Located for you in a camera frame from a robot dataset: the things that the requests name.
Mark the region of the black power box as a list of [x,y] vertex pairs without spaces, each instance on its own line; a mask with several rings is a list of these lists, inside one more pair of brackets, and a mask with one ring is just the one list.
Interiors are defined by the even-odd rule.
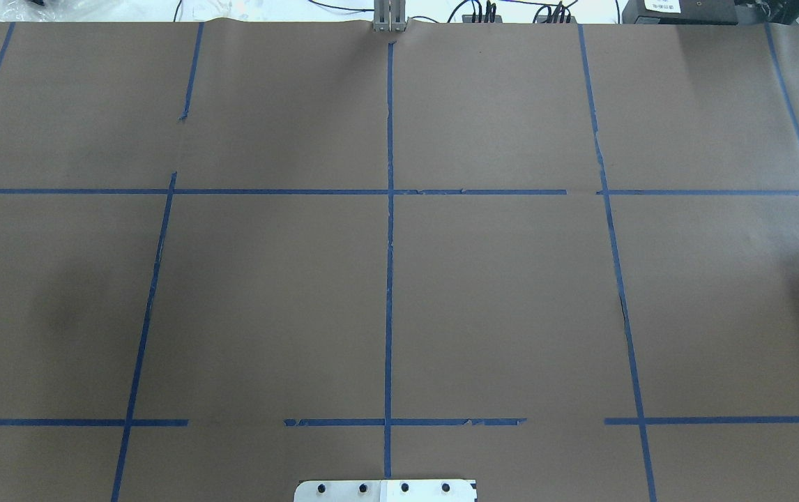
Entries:
[[623,24],[737,25],[734,1],[628,1]]

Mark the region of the brown paper table cover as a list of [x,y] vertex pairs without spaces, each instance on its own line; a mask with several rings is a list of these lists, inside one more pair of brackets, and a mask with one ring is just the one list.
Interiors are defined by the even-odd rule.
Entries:
[[0,501],[799,501],[799,26],[0,22]]

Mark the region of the aluminium frame post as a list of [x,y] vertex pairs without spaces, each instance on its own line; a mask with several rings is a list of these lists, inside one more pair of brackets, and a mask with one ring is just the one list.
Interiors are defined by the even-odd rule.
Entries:
[[374,0],[373,29],[375,32],[401,33],[408,29],[405,0]]

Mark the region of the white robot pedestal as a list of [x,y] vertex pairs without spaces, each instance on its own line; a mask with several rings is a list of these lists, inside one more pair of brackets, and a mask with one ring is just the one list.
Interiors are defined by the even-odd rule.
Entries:
[[294,501],[477,501],[474,480],[308,480]]

